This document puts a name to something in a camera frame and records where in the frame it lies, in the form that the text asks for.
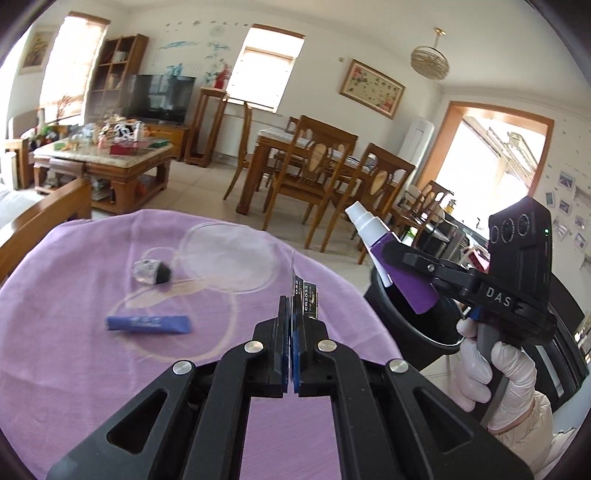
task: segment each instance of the chair backrest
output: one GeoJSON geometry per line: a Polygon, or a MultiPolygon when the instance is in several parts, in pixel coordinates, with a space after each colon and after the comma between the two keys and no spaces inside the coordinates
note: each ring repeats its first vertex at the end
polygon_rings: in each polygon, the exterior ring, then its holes
{"type": "Polygon", "coordinates": [[[410,212],[417,218],[420,218],[423,214],[427,216],[431,213],[434,214],[435,205],[439,205],[449,194],[453,195],[453,192],[431,180],[424,186],[419,197],[411,205],[410,212]]]}
{"type": "Polygon", "coordinates": [[[287,125],[285,126],[285,131],[291,134],[294,133],[297,128],[297,122],[299,121],[299,118],[291,116],[289,121],[287,122],[287,125]]]}
{"type": "Polygon", "coordinates": [[[423,195],[425,195],[425,203],[424,203],[424,210],[423,212],[426,214],[430,214],[431,212],[437,212],[438,206],[441,206],[441,203],[447,195],[453,195],[451,190],[448,190],[445,187],[439,185],[435,180],[431,180],[425,188],[423,188],[423,195]]]}
{"type": "Polygon", "coordinates": [[[13,116],[8,121],[8,137],[21,138],[21,135],[31,128],[35,128],[39,123],[37,110],[29,110],[20,115],[13,116]]]}
{"type": "Polygon", "coordinates": [[[302,116],[285,154],[279,181],[287,174],[291,158],[297,156],[303,159],[296,175],[299,181],[317,182],[322,177],[323,184],[331,188],[345,160],[353,152],[356,141],[357,135],[302,116]]]}
{"type": "Polygon", "coordinates": [[[242,136],[240,138],[240,146],[238,147],[238,160],[244,161],[248,153],[248,136],[251,133],[252,124],[252,107],[244,102],[244,122],[242,123],[242,136]]]}
{"type": "Polygon", "coordinates": [[[367,209],[375,208],[376,213],[383,216],[389,212],[400,188],[414,169],[412,163],[370,143],[359,160],[356,176],[361,173],[365,175],[353,199],[360,201],[367,209]],[[400,170],[403,172],[402,177],[396,175],[400,170]]]}

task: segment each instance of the doorway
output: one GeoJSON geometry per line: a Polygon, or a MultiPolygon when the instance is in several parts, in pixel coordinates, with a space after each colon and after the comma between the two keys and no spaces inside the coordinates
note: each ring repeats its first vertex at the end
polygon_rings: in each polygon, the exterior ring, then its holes
{"type": "Polygon", "coordinates": [[[453,191],[453,216],[488,238],[491,214],[534,193],[553,126],[529,112],[450,102],[417,186],[435,180],[453,191]]]}

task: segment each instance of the white glove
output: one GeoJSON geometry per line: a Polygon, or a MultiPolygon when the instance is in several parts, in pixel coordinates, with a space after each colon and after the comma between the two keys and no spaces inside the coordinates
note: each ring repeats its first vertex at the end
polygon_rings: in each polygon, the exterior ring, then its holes
{"type": "MultiPolygon", "coordinates": [[[[460,345],[462,359],[456,368],[450,396],[462,410],[470,412],[476,402],[486,403],[491,399],[486,385],[492,379],[492,369],[476,346],[476,322],[460,320],[456,329],[466,338],[460,345]]],[[[488,429],[495,432],[506,428],[531,408],[537,371],[534,361],[524,351],[502,342],[493,347],[491,360],[509,378],[505,395],[488,424],[488,429]]]]}

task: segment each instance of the purple label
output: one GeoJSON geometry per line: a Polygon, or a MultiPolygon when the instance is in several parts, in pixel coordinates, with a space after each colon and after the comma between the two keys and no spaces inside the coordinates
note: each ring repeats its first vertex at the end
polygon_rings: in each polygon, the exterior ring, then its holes
{"type": "Polygon", "coordinates": [[[371,252],[378,259],[384,270],[390,275],[392,283],[400,290],[400,293],[413,308],[415,313],[422,314],[433,308],[439,299],[437,290],[431,283],[419,274],[406,268],[393,267],[384,261],[382,251],[390,242],[397,242],[398,238],[393,233],[388,233],[379,239],[371,248],[371,252]]]}

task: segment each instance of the person's arm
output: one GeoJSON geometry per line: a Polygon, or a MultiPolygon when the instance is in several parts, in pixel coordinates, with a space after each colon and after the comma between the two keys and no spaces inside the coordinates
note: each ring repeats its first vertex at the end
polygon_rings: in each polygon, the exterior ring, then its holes
{"type": "MultiPolygon", "coordinates": [[[[492,369],[478,352],[476,323],[460,320],[457,330],[466,339],[460,346],[462,360],[450,396],[463,410],[472,411],[476,402],[486,403],[491,397],[486,385],[491,381],[492,369]]],[[[491,358],[509,378],[509,384],[488,430],[537,473],[548,464],[553,434],[550,402],[535,391],[535,363],[524,351],[501,342],[494,346],[491,358]]]]}

